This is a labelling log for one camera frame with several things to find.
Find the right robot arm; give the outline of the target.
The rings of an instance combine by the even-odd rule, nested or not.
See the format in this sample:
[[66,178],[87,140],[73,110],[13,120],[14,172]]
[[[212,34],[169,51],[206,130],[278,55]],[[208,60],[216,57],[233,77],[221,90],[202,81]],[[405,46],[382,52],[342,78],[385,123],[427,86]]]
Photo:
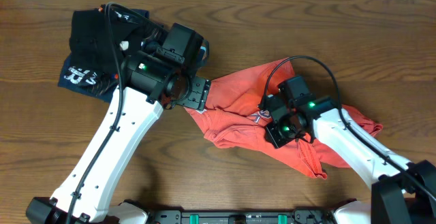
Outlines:
[[336,152],[371,190],[331,212],[333,223],[434,223],[435,166],[414,163],[385,147],[330,97],[316,98],[301,76],[283,81],[259,108],[271,115],[266,140],[275,148],[318,140]]

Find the red t-shirt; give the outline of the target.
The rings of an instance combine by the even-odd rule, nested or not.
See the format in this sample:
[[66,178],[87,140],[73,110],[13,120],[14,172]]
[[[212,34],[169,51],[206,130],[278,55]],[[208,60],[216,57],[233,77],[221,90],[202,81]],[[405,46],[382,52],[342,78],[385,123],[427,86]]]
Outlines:
[[258,108],[264,92],[275,94],[278,84],[294,76],[290,63],[282,60],[250,67],[211,82],[202,111],[187,109],[204,138],[218,148],[240,147],[259,151],[309,178],[327,177],[322,164],[347,168],[348,164],[328,146],[315,140],[292,141],[275,148],[265,139],[270,114]]

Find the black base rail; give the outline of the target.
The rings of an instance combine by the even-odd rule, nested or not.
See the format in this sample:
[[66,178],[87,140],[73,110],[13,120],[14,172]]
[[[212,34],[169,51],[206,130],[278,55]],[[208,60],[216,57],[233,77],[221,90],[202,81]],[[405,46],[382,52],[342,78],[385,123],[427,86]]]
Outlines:
[[137,202],[126,200],[111,207],[109,216],[119,223],[148,224],[335,224],[330,211],[321,208],[297,208],[290,211],[184,211],[147,210]]

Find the black folded garment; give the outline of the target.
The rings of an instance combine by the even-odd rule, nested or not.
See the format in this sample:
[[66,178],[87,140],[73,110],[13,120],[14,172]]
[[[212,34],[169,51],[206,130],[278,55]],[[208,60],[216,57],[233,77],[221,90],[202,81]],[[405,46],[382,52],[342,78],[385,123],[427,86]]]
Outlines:
[[[72,66],[90,69],[99,76],[117,73],[105,19],[104,13],[97,9],[73,13],[69,39]],[[113,42],[117,45],[129,42],[127,50],[115,47],[118,62],[122,63],[126,55],[140,49],[140,41],[149,31],[141,19],[118,10],[111,11],[110,23]]]

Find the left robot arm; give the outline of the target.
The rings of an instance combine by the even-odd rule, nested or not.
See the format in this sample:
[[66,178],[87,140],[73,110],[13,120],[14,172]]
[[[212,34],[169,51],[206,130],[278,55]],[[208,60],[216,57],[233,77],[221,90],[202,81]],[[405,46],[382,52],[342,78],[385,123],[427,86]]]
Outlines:
[[202,110],[211,86],[196,72],[209,57],[209,42],[173,24],[153,54],[127,57],[121,83],[79,162],[50,197],[34,197],[31,223],[146,223],[148,212],[133,202],[110,205],[114,190],[146,132],[165,109]]

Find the navy printed folded shirt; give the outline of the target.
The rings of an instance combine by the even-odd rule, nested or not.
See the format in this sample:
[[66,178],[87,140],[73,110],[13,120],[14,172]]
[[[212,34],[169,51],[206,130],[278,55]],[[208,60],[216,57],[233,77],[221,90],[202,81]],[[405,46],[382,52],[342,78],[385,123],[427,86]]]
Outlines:
[[[102,7],[95,9],[104,12]],[[135,9],[134,11],[137,13],[137,15],[133,16],[141,19],[144,23],[144,26],[149,31],[141,39],[139,50],[144,50],[146,46],[150,44],[154,46],[157,44],[162,44],[168,34],[168,30],[165,29],[163,25],[151,21],[149,19],[149,11],[139,9]],[[115,43],[115,47],[116,46],[119,46],[120,49],[124,51],[129,47],[129,42],[122,41],[119,45]],[[73,92],[101,99],[105,102],[111,101],[113,91],[119,83],[118,72],[115,74],[102,74],[99,76],[96,72],[91,71],[90,69],[82,69],[72,66],[70,62],[71,50],[61,69],[58,86],[69,89]]]

